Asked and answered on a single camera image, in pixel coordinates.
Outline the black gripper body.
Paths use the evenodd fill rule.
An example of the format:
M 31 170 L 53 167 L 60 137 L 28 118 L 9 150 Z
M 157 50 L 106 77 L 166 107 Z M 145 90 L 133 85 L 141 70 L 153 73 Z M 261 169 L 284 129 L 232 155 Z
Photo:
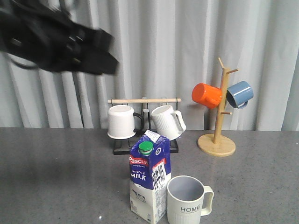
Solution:
M 0 2 L 0 50 L 33 63 L 20 68 L 77 71 L 81 26 L 38 0 Z

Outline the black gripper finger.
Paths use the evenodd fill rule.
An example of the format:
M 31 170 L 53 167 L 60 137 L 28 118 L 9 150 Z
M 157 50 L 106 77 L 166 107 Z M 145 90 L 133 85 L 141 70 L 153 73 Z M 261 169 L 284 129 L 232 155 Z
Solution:
M 83 49 L 78 59 L 77 71 L 93 75 L 114 75 L 119 64 L 109 52 L 96 48 Z
M 109 49 L 113 36 L 102 29 L 91 29 L 85 26 L 80 27 L 80 54 L 91 53 L 92 50 L 99 50 L 110 55 Z

